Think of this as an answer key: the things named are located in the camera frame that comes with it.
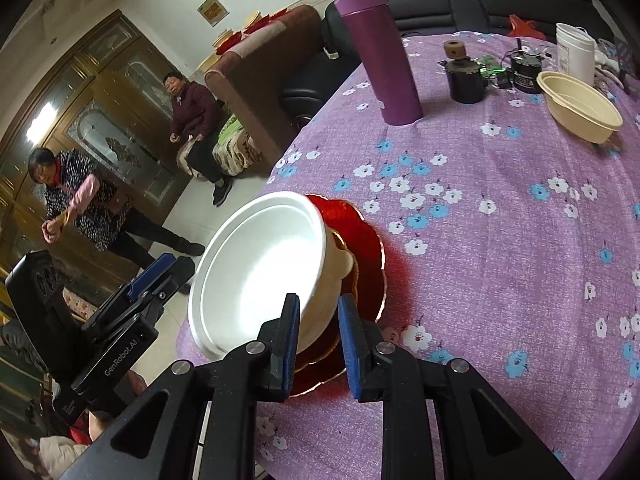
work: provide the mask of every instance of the screw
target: screw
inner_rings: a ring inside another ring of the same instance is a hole
[[[464,359],[453,359],[450,364],[451,369],[459,374],[463,374],[469,371],[469,363],[467,363]]]
[[[396,345],[389,341],[383,341],[376,345],[376,351],[382,355],[389,355],[396,351]]]
[[[264,348],[265,346],[262,341],[251,341],[250,343],[247,343],[246,346],[244,347],[246,352],[251,355],[261,354],[262,352],[264,352]]]
[[[188,361],[176,361],[171,365],[171,372],[174,375],[183,375],[191,370],[191,363]]]

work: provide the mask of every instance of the picture frame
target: picture frame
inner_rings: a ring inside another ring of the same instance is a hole
[[[198,12],[212,27],[220,23],[220,21],[229,14],[229,11],[225,9],[225,6],[221,4],[219,0],[205,0],[204,3],[198,7]]]

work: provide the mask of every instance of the beige plastic basket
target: beige plastic basket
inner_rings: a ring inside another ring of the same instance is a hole
[[[616,107],[587,83],[559,72],[540,72],[538,84],[551,115],[572,134],[601,144],[622,126]]]

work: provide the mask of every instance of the hand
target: hand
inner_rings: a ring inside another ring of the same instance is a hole
[[[45,227],[47,229],[47,233],[49,233],[50,235],[54,235],[58,231],[60,231],[60,229],[62,229],[63,225],[64,225],[64,219],[62,215],[60,215],[55,217],[53,220],[46,222]]]

